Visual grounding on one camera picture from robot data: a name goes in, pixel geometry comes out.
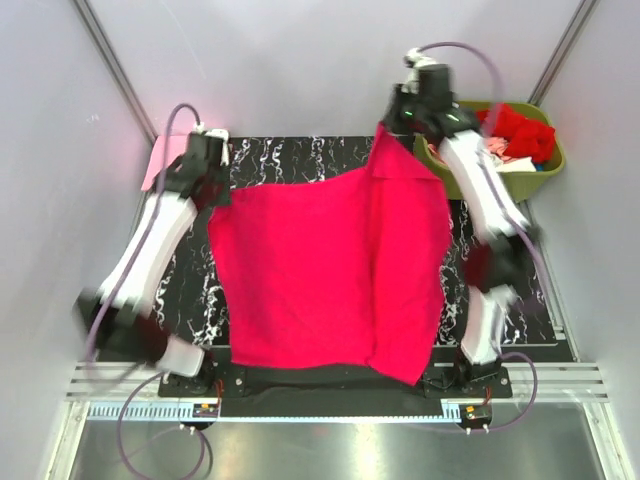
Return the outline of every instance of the wire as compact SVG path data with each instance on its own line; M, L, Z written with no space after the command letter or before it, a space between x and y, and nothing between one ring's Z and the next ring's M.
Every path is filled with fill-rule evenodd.
M520 412L520 414L516 418L505 423L504 425L498 425L497 427L487 428L487 430L461 430L461 429L445 430L444 428L437 428L437 427L426 426L426 425L414 425L414 427L419 428L420 430L425 430L427 432L433 432L433 433L455 434L455 435L462 433L462 434L469 435L469 434L477 434L477 433L486 434L489 432L503 432L521 423L527 417L527 415L529 415L529 413L531 412L531 409L533 408L533 404L535 403L536 398L538 396L538 372L536 371L536 366L533 363L533 360L531 360L524 353L509 352L500 356L502 360L511 360L512 358L516 358L516 357L524 360L526 363L529 364L529 367L531 367L531 375L533 377L533 387L531 391L531 397L529 398L529 402L524 407L524 410L522 410L522 412Z
M435 383L434 380L431 379L431 378L425 379L424 383L426 383L427 385L429 385L429 386L431 386L433 388L437 388L438 390L449 390L453 386L455 381L456 381L456 378L454 376L452 376L449 379L449 383L447 383L445 385L445 383L444 383L444 374L442 374L442 376L440 377L440 384L439 385L437 383Z
M154 378L149 379L148 381L145 381L144 385L147 385L148 383L151 383L152 380L154 380ZM218 406L214 412L213 415L211 415L213 418L215 418L215 421L211 422L211 423L216 423L216 421L218 420L218 418L220 418L220 402L222 401L222 392L224 391L224 383L222 382L221 379L216 380L215 382L215 387L216 387L216 394L218 397ZM134 395L132 395L129 398L129 402L133 400ZM161 432L156 433L153 437L151 437L144 445L136 448L135 450L132 450L128 453L126 453L126 457L130 460L131 458L133 458L135 455L137 455L138 453L142 452L143 450L146 450L147 448L149 448L151 446L151 444L153 442L155 442L156 440L158 440L160 437L165 436L167 433L169 432L174 432L176 430L180 430L180 427L170 427L167 428L165 430L162 430ZM208 475L211 473L211 471L213 470L213 448L211 447L211 443L209 442L209 440L205 437L204 438L205 441L205 446L207 448L208 451L208 458L209 458L209 466L207 468L207 472L203 475L203 478L208 478ZM108 460L109 463L111 464L118 464L118 463L123 463L123 458L121 456L120 451L118 451L118 458L114 459L114 460Z
M133 265L138 259L138 256L140 255L140 252L142 251L142 247L147 241L147 238L149 238L149 234L151 233L153 224L155 223L156 219L158 218L158 214L160 213L160 202L162 198L162 193L164 192L165 181L167 178L167 166L169 164L168 162L169 140L171 136L171 130L173 128L173 122L175 121L176 115L183 108L191 110L193 115L196 117L196 123L200 124L200 115L198 114L196 109L193 106L189 105L188 103L181 103L177 105L169 114L169 119L167 120L167 126L165 129L165 136L164 136L164 151L162 152L162 169L158 174L157 183L156 183L156 195L157 195L156 204L153 207L153 211L151 212L151 218L149 219L149 224L142 232L142 235L140 236L140 240L138 241L138 244L136 245L135 249L133 250L133 253L131 254L131 258L129 258L129 261L127 262L124 269L122 270L122 274L120 275L120 278L118 278L118 280L116 281L116 284L113 286L113 289L107 296L106 300L102 303L100 310L98 310L98 314L96 315L96 318L93 321L93 324L91 325L91 329L89 329L89 335L87 337L85 361L89 365L90 369L93 367L93 364L95 362L96 338L98 336L100 325L102 324L107 314L107 311L109 310L109 308L113 304L113 301L118 295L118 291L120 291L120 289L122 288L122 285L127 279L127 275L129 275L129 273L133 269Z
M485 119L484 125L482 127L482 135L484 137L488 137L491 134L491 132L493 132L493 129L496 126L496 122L498 121L498 114L500 113L500 108L502 107L502 102L499 99L503 97L504 84L502 81L502 76L500 75L500 72L498 70L498 67L481 50L464 42L430 43L428 45L425 45L424 47L420 47L418 49L418 52L423 53L423 52L426 52L427 50L432 50L434 48L440 48L440 47L454 47L454 48L461 48L463 50L467 50L468 52L471 52L476 57L478 57L478 59L480 59L480 61L484 63L484 65L489 70L489 74L491 75L491 79L493 80L492 96L494 98L494 103L489 109L489 113L487 114L487 118Z
M162 378L162 376L164 375L164 373L158 373L157 375L152 376L151 378L148 378L147 380L145 380L144 382L142 382L140 385L138 385L133 392L131 392L131 395L129 395L129 398L127 398L124 402L124 404L122 405L122 409L120 410L120 414L118 415L118 421L116 422L116 443L118 446L118 454L120 455L120 459L122 460L122 463L124 463L125 467L127 467L127 470L129 470L129 472L131 472L136 478L141 479L141 480L153 480L153 478L151 477L147 477L146 475L140 473L138 470L136 470L136 468L132 465L131 460L130 460L130 456L131 454L127 454L124 451L124 444L122 442L122 423L124 420L124 415L127 411L127 408L129 407L129 404L131 403L131 401L134 399L134 397L140 393L140 391L146 387L147 385L149 385L151 382L154 382L156 380L159 380ZM148 446L149 443L151 443L154 440L157 440L159 437L175 431L175 430L181 430L180 427L175 427L169 430L165 430L164 432L160 432L158 435L155 435L148 443L146 446ZM191 480L193 478L195 478L196 474L198 473L198 470L200 470L200 467L202 466L202 464L204 463L204 456L205 456L205 450L207 450L209 452L209 470L211 470L213 468L213 448L211 447L211 444L209 443L209 440L207 439L207 437L204 436L204 434L196 429L191 429L192 432L196 433L198 435L198 438L200 439L200 457L198 458L198 461L195 465L195 467L193 467L193 469L187 473L184 477L181 477L180 480ZM136 453L138 453L140 451L140 449L136 449L133 454L135 455Z

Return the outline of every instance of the pink cloth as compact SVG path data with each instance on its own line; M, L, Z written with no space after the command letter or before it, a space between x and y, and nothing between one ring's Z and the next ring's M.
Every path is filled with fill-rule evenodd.
M382 126L365 167L232 192L209 237L235 363L369 365L414 384L427 366L450 242L442 183Z
M505 150L509 148L509 141L506 138L502 137L490 137L487 140L487 150L489 153L493 153L494 155L498 155L500 160L504 163L509 163L514 160L519 160L518 158L513 158L508 155L505 155Z

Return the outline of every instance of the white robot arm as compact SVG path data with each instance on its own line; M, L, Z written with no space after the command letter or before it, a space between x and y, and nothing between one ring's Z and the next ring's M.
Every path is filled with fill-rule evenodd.
M447 65L419 49L410 50L405 63L411 71L403 84L395 86L383 124L410 140L421 134L438 147L469 206L479 241L463 268L469 313L451 381L464 387L490 379L500 369L505 319L517 298L513 286L527 255L515 228L529 233L535 229L496 172L475 113L455 102Z
M152 307L162 275L178 242L191 227L198 213L207 206L225 205L229 196L229 133L204 130L197 125L189 135L187 150L167 169L164 191L146 200L142 219L118 265L97 292L83 292L76 302L88 331L100 307L117 282L124 282L101 319L95 346L124 357L155 365L158 369L183 377L195 377L211 385L214 374L208 354L196 345L163 330ZM157 216L130 268L128 263L144 232Z
M460 386L494 377L500 369L505 318L516 299L513 278L526 254L518 243L514 224L524 231L530 231L531 225L497 174L475 114L455 103L448 67L416 49L405 60L411 73L405 83L396 85L383 123L394 134L420 133L438 146L469 205L479 240L465 265L469 316L454 373ZM136 234L116 268L97 292L78 298L89 330L100 306L126 273L98 331L98 348L154 364L167 372L200 378L204 383L212 381L215 372L213 362L206 361L208 354L162 330L153 318L152 306L161 276L198 212L212 203L230 202L228 140L225 130L205 131L201 125L196 126L187 151L167 170L165 191L148 198ZM150 235L132 268L125 272L158 201L160 209Z

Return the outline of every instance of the cable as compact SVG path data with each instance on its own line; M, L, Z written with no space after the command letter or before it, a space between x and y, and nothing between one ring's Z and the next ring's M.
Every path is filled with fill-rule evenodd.
M449 379L449 382L446 383L446 384L444 383L444 378L445 378L445 376L444 376L444 373L443 373L440 376L440 384L439 385L437 383L435 383L434 379L432 379L432 378L427 378L427 379L423 380L423 383L426 383L427 385L429 385L429 386L431 386L433 388L437 388L438 390L443 390L443 391L444 390L449 390L453 386L453 384L455 383L456 377L452 376Z
M152 379L149 379L148 381L145 381L145 385L147 385L148 383L150 383ZM214 412L214 415L211 415L213 418L215 418L215 421L213 421L212 423L216 423L216 421L218 420L218 418L220 417L220 402L222 400L222 392L224 391L224 387L223 387L223 382L222 380L216 380L215 382L215 387L216 387L216 393L217 393L217 397L218 397L218 406ZM180 427L170 427L167 428L165 430L162 430L161 432L156 433L153 437L151 437L144 445L141 445L140 447L136 448L135 450L132 450L128 453L126 453L126 457L130 460L131 458L133 458L135 455L137 455L138 453L142 452L143 450L149 448L151 446L151 444L153 442L155 442L156 440L158 440L160 437L165 436L167 433L169 432L174 432L176 430L180 430ZM209 440L205 437L205 446L207 447L208 453L209 453L209 466L207 468L207 472L205 473L205 475L203 475L203 478L208 478L209 473L211 473L211 470L213 470L213 448L211 447L211 443L209 442ZM118 458L114 459L114 460L107 460L109 463L111 464L118 464L118 463L122 463L123 459L120 456L120 452L118 452Z
M131 392L131 395L129 395L129 398L127 398L124 402L124 404L122 405L122 409L120 410L120 414L118 415L118 421L116 422L116 443L118 446L118 453L120 455L120 459L122 460L122 463L124 463L125 467L127 467L127 470L129 470L129 472L131 472L136 478L141 479L141 480L153 480L151 477L147 477L146 475L140 473L138 470L136 470L136 468L131 464L131 460L130 460L130 454L127 454L124 451L124 444L122 442L122 423L124 420L124 415L127 411L127 408L129 407L129 404L131 403L131 401L134 399L134 397L140 393L140 391L146 387L147 385L149 385L151 382L154 382L155 380L159 380L162 378L162 376L164 375L164 373L158 373L157 375L152 376L151 378L148 378L147 380L145 380L144 382L142 382L140 385L138 385L133 392ZM170 431L174 431L174 430L181 430L180 427L175 427L173 429L170 430L165 430L164 432L161 432L160 434L154 436L151 441L153 440L157 440L158 437L169 433ZM198 472L198 470L200 469L200 467L202 466L202 464L204 463L204 456L205 456L205 450L209 451L210 454L210 469L213 468L213 449L211 447L211 444L209 443L209 440L207 439L207 437L204 436L204 434L196 429L192 429L192 432L195 432L198 435L198 438L200 439L200 457L198 458L198 461L195 465L195 467L184 477L180 478L180 480L191 480L193 478L195 478L196 473Z
M487 180L487 183L489 184L491 193L495 197L496 202L498 203L498 206L502 210L502 214L504 215L507 222L509 222L509 224L513 227L515 232L522 239L525 246L529 250L529 253L531 254L531 258L533 259L533 263L536 267L538 275L540 276L540 283L543 287L543 290L550 291L549 288L551 287L551 283L549 280L549 272L547 271L547 267L545 266L544 261L542 260L542 256L540 255L540 252L538 252L538 250L536 249L535 245L533 244L533 242L531 241L531 239L529 238L525 230L511 217L511 215L509 215L509 212L507 211L506 206L502 201L502 198L498 194L496 185L493 179L491 178L491 174L489 173L489 169L487 168L487 165L485 163L485 156L482 154L483 147L485 146L487 138L491 135L491 133L493 133L493 130L498 121L498 115L500 113L500 109L502 108L502 102L500 101L500 99L504 97L504 82L502 80L502 76L500 75L500 71L498 70L498 67L496 66L496 64L493 63L493 61L491 61L491 59L486 54L484 54L482 51L478 50L477 48L463 42L431 43L429 45L425 45L424 47L421 47L420 49L418 49L418 51L422 53L422 52L426 52L427 50L440 48L440 47L455 47L455 48L461 48L463 50L467 50L472 54L474 54L476 57L478 57L478 59L480 59L480 61L487 67L487 70L489 70L489 74L491 75L491 79L493 81L492 96L494 101L493 101L493 104L491 105L491 108L489 109L487 118L485 119L485 122L482 126L483 138L482 138L481 144L479 145L480 148L478 149L478 158L479 158L478 163L480 165L480 168L482 169L485 179Z
M173 128L173 122L176 118L176 115L183 108L191 110L193 115L196 117L196 123L200 124L200 115L198 114L196 109L193 106L189 105L188 103L181 103L177 105L169 114L169 119L167 120L167 126L165 129L164 151L162 152L162 169L158 174L157 183L156 183L156 194L158 198L156 200L155 206L153 207L151 218L149 219L149 224L142 232L140 240L138 241L138 244L136 245L135 249L133 250L133 253L131 254L131 258L129 258L129 261L127 262L124 269L122 270L122 274L120 275L120 278L118 278L118 281L116 282L113 289L107 296L107 299L102 303L100 310L98 310L98 314L96 315L96 318L93 321L93 324L91 325L91 329L89 330L89 335L87 337L85 361L89 365L90 369L93 367L93 364L95 361L94 357L95 357L95 349L96 349L96 338L98 336L98 330L100 329L100 325L102 324L107 314L107 311L113 304L113 301L115 300L116 295L118 294L118 291L122 288L122 285L127 279L127 275L129 275L129 273L131 272L131 269L133 268L133 265L138 259L138 256L142 251L142 247L147 241L147 238L149 238L149 234L151 233L153 224L155 223L156 219L158 218L158 214L160 213L160 201L162 198L162 193L164 192L165 181L167 178L167 166L169 164L168 157L169 157L169 140L171 136L171 130Z
M96 350L96 338L98 335L98 331L100 329L100 325L102 324L106 313L108 311L108 309L111 307L111 305L113 304L113 301L116 297L116 295L118 294L118 291L120 290L120 288L122 288L122 285L124 284L127 276L129 275L129 273L131 272L133 265L135 264L136 260L138 259L138 256L140 255L140 252L142 251L142 248L144 247L145 242L147 241L151 230L153 228L153 225L156 221L156 219L158 218L158 214L160 212L160 203L161 203L161 198L162 198L162 194L164 193L164 188L165 188L165 182L166 182L166 176L167 176L167 166L168 166L168 157L169 157L169 142L170 142L170 138L171 138L171 131L173 128L173 123L175 121L175 118L178 114L178 112L180 112L180 110L182 110L183 108L186 108L188 110L190 110L193 115L196 118L196 123L199 125L200 124L200 115L198 114L198 112L196 111L196 109L186 103L181 103L179 105L177 105L169 114L169 119L167 120L167 125L166 125L166 129L165 129L165 137L164 137L164 151L162 152L162 169L160 170L160 173L158 174L157 177L157 182L156 182L156 195L157 195L157 200L156 203L154 205L153 211L151 213L151 217L149 219L149 224L147 225L147 227L144 229L144 231L142 232L142 235L140 237L140 240L138 241L137 245L135 246L135 249L131 255L131 257L129 258L129 261L127 262L127 264L125 265L124 269L122 270L122 273L120 275L120 278L118 278L118 280L116 281L113 289L111 290L111 292L109 293L109 295L107 296L106 300L102 303L100 310L98 311L98 314L96 315L96 318L93 322L93 324L91 325L91 328L89 330L89 335L87 337L87 345L86 345L86 357L85 360L89 366L89 370L91 370L93 368L94 362L95 362L95 350ZM134 368L131 368L129 370L127 370L122 376L120 376L119 378L115 379L114 384L118 384L120 383L120 381L122 381L124 378L126 378L131 372L133 372L135 370ZM130 456L135 455L137 453L139 453L143 448L146 448L150 443L152 443L153 441L157 440L159 437L165 435L166 433L170 432L170 431L174 431L174 430L179 430L180 427L175 427L173 429L169 429L169 430L165 430L161 433L159 433L158 435L155 435L149 442L147 442L146 445L144 445L142 448L138 448L136 450L134 450L132 453L127 454L124 451L124 445L122 443L122 421L124 418L124 414L127 410L127 407L129 406L129 404L131 403L131 401L133 400L133 398L138 394L138 392L140 392L140 390L142 390L145 386L147 386L149 383L160 379L164 374L163 373L159 373L157 375L154 375L153 377L145 380L144 382L142 382L138 387L136 387L133 392L131 393L131 395L129 396L129 398L127 398L127 400L125 401L122 410L120 412L120 415L118 416L118 421L116 423L116 442L117 442L117 446L118 446L118 453L120 455L120 458L122 460L122 462L124 463L124 465L127 467L127 469L134 475L136 476L136 478L140 478L143 480L153 480L150 477L147 477L145 475L143 475L142 473L138 472L135 467L131 464L130 461ZM192 478L195 477L197 471L200 469L200 467L202 466L203 462L204 462L204 456L205 456L205 450L207 450L209 452L209 472L213 469L213 449L211 447L211 444L209 443L208 439L204 436L204 434L202 432L200 432L199 430L192 430L193 432L195 432L199 439L200 439L200 458L198 459L198 462L196 463L196 466L191 470L191 472L189 472L185 477L183 477L181 480L190 480Z

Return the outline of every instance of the plastic basket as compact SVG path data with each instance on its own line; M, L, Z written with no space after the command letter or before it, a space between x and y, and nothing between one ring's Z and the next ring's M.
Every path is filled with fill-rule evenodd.
M459 103L474 111L484 110L490 106L489 102L460 101ZM508 105L527 118L539 120L546 125L550 125L549 118L538 107L528 103L508 103ZM414 150L416 158L422 161L435 175L440 177L445 185L447 197L452 200L462 200L462 193L460 192L460 188L458 188L458 184L451 170L431 155L429 145L423 137L416 139ZM500 176L513 201L521 202L530 198L549 178L557 175L564 168L564 162L564 152L556 139L553 154L549 161L543 165L544 170L538 172L505 172L501 173Z

